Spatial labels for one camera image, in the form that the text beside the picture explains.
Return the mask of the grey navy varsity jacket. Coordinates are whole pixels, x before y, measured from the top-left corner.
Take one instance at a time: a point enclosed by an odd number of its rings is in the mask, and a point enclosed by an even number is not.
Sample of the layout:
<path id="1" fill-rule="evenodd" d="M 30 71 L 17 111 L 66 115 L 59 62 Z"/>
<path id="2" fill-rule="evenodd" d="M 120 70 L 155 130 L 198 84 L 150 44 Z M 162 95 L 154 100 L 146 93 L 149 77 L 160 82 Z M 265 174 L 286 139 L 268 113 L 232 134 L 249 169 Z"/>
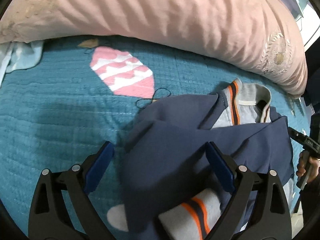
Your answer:
<path id="1" fill-rule="evenodd" d="M 287 118 L 257 83 L 145 107 L 126 142 L 125 219 L 133 239 L 290 239 Z"/>

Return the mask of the teal quilted bed cover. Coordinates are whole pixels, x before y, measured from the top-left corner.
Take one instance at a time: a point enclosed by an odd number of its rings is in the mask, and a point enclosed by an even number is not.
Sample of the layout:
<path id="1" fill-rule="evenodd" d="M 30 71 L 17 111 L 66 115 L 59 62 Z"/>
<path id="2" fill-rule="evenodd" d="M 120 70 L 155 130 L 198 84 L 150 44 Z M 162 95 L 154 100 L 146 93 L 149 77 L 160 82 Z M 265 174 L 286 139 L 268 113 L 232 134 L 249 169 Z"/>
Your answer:
<path id="1" fill-rule="evenodd" d="M 114 95 L 91 70 L 94 49 L 86 37 L 48 40 L 39 64 L 16 70 L 1 85 L 1 201 L 23 233 L 34 190 L 44 168 L 69 169 L 96 153 L 105 141 L 116 154 L 89 198 L 102 219 L 120 203 L 124 141 L 147 100 Z M 272 81 L 214 58 L 120 36 L 100 37 L 100 46 L 127 51 L 153 72 L 152 96 L 210 94 L 234 79 L 260 83 L 271 104 L 294 129 L 308 133 L 304 106 Z"/>

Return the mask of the pink folded quilt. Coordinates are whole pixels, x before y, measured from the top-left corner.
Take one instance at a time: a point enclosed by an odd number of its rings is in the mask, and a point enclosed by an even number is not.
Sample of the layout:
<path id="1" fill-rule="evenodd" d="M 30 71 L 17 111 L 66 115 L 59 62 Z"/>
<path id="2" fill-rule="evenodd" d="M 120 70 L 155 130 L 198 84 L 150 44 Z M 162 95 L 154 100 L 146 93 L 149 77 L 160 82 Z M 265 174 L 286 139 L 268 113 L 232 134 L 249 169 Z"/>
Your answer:
<path id="1" fill-rule="evenodd" d="M 191 51 L 264 76 L 300 97 L 304 44 L 281 0 L 12 0 L 1 42 L 121 35 Z"/>

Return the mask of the light blue cloth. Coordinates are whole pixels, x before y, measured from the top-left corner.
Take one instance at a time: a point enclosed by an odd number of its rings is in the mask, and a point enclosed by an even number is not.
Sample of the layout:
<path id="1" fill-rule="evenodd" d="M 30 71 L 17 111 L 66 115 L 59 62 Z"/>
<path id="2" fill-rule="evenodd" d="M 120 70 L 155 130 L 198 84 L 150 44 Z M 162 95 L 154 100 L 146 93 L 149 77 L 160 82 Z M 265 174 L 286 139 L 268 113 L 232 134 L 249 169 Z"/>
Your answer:
<path id="1" fill-rule="evenodd" d="M 35 67 L 43 51 L 44 40 L 1 44 L 1 82 L 5 74 Z"/>

